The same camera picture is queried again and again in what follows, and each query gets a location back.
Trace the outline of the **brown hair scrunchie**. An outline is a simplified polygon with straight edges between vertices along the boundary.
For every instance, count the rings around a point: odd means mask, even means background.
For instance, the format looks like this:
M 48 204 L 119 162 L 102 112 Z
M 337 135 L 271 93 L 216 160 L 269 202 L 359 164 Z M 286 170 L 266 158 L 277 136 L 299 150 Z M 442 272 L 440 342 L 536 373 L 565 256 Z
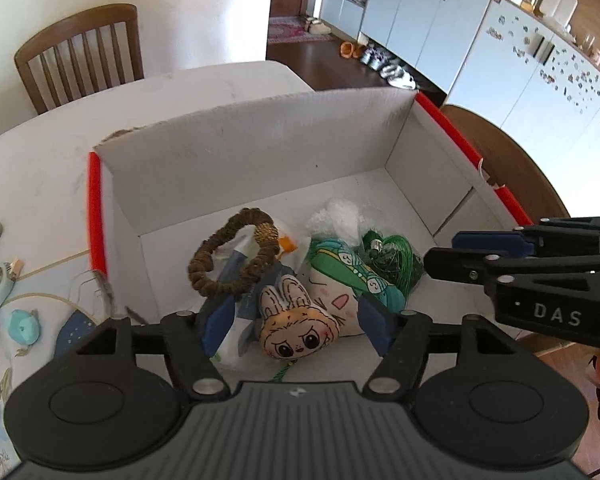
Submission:
M 247 240 L 245 245 L 236 247 L 218 278 L 212 280 L 209 274 L 214 270 L 214 253 L 234 240 L 246 226 L 253 226 L 251 242 Z M 227 220 L 225 226 L 201 243 L 189 261 L 188 279 L 204 298 L 239 297 L 263 278 L 278 253 L 278 229 L 272 217 L 259 208 L 242 208 Z

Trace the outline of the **green white character pouch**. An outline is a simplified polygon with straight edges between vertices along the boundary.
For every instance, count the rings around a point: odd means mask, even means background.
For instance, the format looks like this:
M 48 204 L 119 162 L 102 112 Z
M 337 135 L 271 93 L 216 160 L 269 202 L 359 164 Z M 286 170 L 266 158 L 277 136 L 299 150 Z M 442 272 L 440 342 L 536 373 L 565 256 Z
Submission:
M 362 335 L 358 300 L 364 294 L 377 299 L 389 312 L 400 313 L 406 299 L 337 237 L 312 238 L 303 270 L 310 297 L 337 322 L 341 337 Z

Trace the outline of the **bunny character plush pouch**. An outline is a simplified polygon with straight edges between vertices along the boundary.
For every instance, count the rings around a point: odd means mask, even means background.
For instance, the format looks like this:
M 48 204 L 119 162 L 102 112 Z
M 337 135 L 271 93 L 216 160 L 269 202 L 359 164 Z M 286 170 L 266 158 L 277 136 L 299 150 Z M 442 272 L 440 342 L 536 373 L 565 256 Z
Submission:
M 284 274 L 275 285 L 261 289 L 259 310 L 260 345 L 272 359 L 298 361 L 340 337 L 336 318 L 314 302 L 292 274 Z

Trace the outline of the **white fluffy item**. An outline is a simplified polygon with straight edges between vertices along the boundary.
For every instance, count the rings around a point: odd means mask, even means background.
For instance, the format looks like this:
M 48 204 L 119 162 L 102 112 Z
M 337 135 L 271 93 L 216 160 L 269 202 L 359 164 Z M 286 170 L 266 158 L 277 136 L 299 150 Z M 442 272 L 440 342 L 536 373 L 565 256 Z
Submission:
M 364 223 L 361 208 L 350 200 L 330 200 L 324 207 L 312 214 L 308 221 L 311 236 L 338 238 L 347 244 L 356 245 L 361 240 Z

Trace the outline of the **right wooden chair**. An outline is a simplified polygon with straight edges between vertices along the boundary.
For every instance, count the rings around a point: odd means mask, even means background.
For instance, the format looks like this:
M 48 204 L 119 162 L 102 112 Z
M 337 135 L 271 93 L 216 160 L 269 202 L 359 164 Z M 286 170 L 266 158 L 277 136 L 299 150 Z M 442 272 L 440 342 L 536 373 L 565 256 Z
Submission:
M 441 113 L 482 156 L 488 182 L 497 188 L 507 188 L 534 223 L 542 218 L 569 217 L 543 171 L 508 134 L 455 105 L 443 105 Z

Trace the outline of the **wooden chair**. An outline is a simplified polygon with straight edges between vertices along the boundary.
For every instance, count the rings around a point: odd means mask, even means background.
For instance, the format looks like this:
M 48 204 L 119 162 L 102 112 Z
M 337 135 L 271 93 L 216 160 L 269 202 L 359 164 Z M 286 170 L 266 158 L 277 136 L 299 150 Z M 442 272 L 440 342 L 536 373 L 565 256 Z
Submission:
M 507 188 L 534 223 L 542 218 L 569 217 L 543 171 L 508 134 L 455 105 L 443 105 L 441 113 L 482 156 L 488 182 L 497 188 Z
M 109 3 L 44 28 L 16 52 L 23 87 L 42 115 L 145 77 L 140 24 L 132 3 Z

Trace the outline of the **blue speckled round mat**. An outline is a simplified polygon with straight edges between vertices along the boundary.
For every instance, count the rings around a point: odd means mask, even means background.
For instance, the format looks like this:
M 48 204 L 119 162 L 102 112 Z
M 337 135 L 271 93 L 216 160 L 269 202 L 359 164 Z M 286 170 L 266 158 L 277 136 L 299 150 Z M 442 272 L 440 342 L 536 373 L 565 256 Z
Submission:
M 82 311 L 74 310 L 57 334 L 54 358 L 62 356 L 74 344 L 89 335 L 96 326 L 97 324 Z

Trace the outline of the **teal round small toy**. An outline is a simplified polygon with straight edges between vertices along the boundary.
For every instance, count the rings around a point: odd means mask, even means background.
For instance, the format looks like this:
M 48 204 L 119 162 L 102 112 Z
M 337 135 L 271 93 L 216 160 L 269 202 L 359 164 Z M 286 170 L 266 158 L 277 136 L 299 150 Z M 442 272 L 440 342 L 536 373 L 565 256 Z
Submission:
M 9 315 L 7 333 L 13 341 L 23 346 L 32 346 L 41 335 L 38 311 L 13 310 Z

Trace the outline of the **red white cardboard box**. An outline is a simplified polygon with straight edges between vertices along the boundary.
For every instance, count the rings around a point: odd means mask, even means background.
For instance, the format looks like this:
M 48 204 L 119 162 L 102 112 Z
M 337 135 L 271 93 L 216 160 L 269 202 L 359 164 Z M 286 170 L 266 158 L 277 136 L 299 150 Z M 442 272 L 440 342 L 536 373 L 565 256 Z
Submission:
M 117 314 L 149 322 L 202 304 L 186 268 L 232 214 L 257 207 L 304 237 L 332 200 L 418 252 L 460 231 L 511 230 L 512 210 L 416 94 L 336 90 L 210 108 L 96 146 Z

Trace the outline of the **pair of grey shoes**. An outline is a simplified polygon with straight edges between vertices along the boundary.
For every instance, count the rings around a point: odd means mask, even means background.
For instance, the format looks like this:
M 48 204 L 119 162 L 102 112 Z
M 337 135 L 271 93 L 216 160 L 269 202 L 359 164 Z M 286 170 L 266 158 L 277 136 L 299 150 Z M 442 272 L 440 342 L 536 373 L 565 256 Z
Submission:
M 402 64 L 400 58 L 392 56 L 382 47 L 368 44 L 360 58 L 360 62 L 393 88 L 417 89 L 414 77 Z

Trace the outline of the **orange slippers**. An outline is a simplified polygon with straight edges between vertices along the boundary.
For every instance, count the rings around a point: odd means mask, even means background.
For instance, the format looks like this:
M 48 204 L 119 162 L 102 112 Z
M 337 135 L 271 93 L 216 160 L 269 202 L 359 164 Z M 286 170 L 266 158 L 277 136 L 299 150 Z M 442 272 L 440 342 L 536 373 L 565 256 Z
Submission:
M 355 44 L 351 41 L 343 41 L 339 47 L 339 55 L 342 58 L 348 60 L 349 58 L 353 58 L 354 60 L 359 60 L 362 58 L 365 53 L 366 47 L 364 44 Z

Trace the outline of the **entry rug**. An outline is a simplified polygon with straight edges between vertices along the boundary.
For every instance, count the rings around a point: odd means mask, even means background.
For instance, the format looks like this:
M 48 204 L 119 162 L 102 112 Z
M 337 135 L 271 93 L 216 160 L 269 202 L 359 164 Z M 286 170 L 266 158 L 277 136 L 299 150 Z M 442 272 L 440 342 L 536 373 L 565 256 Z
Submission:
M 333 40 L 332 29 L 313 16 L 273 16 L 268 20 L 268 39 L 272 44 L 305 44 Z

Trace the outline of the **far wooden chair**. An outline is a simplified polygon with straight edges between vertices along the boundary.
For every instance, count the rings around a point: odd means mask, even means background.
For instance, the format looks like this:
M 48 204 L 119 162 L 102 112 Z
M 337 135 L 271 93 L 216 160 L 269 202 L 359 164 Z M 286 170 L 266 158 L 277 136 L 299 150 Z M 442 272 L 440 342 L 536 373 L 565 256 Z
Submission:
M 44 28 L 16 52 L 23 87 L 42 115 L 145 77 L 140 24 L 132 3 L 109 3 Z

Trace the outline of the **white wall cabinet unit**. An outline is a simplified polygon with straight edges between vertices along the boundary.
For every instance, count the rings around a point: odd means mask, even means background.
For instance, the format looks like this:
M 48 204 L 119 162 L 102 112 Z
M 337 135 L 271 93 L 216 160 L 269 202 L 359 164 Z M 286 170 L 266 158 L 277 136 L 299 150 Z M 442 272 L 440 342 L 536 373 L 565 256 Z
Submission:
M 568 212 L 600 216 L 600 68 L 507 0 L 323 0 L 321 17 L 515 140 Z

